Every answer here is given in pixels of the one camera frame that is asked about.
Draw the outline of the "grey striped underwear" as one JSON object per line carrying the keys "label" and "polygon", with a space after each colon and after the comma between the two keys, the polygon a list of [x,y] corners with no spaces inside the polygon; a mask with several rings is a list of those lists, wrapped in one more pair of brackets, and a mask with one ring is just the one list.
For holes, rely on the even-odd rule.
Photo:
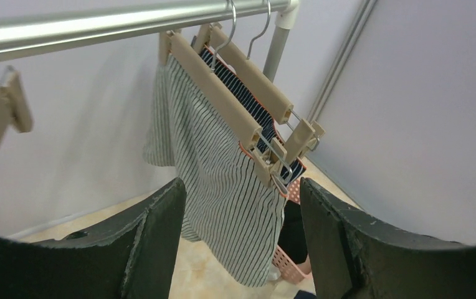
{"label": "grey striped underwear", "polygon": [[204,242],[233,279],[267,283],[285,198],[256,176],[254,161],[179,62],[157,68],[145,161],[171,166],[187,198],[181,234]]}

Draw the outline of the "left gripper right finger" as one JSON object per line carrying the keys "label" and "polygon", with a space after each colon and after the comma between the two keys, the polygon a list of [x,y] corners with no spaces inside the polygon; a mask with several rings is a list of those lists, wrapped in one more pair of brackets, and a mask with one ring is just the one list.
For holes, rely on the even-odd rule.
{"label": "left gripper right finger", "polygon": [[476,298],[476,245],[415,234],[300,181],[318,298]]}

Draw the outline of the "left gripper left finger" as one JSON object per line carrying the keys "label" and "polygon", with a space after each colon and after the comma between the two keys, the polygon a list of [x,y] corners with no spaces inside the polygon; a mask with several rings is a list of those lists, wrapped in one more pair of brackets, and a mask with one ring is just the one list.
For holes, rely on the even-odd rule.
{"label": "left gripper left finger", "polygon": [[0,237],[0,298],[168,298],[185,205],[177,178],[61,240]]}

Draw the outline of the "navy underwear cream waistband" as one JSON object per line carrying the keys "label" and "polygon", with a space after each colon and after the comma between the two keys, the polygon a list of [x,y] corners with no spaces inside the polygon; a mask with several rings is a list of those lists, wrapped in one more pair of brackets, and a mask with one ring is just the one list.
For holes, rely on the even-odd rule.
{"label": "navy underwear cream waistband", "polygon": [[307,292],[305,290],[299,290],[295,294],[294,299],[317,299],[317,296],[314,293]]}

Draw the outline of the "beige hanger holding grey underwear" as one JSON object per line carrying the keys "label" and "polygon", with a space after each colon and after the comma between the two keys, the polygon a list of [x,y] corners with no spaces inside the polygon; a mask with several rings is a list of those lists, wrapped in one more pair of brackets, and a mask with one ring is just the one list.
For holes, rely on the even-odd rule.
{"label": "beige hanger holding grey underwear", "polygon": [[231,128],[241,144],[250,150],[253,160],[259,165],[257,176],[267,186],[275,185],[283,194],[287,193],[288,181],[280,173],[285,166],[292,172],[289,163],[281,161],[284,149],[279,141],[262,136],[262,127],[215,73],[217,58],[212,56],[210,65],[202,61],[197,51],[188,46],[180,33],[182,26],[209,24],[224,19],[237,20],[240,10],[234,1],[195,1],[185,4],[169,3],[165,16],[164,31],[159,34],[159,62],[166,65],[173,56],[187,71],[194,83],[207,97],[222,119]]}

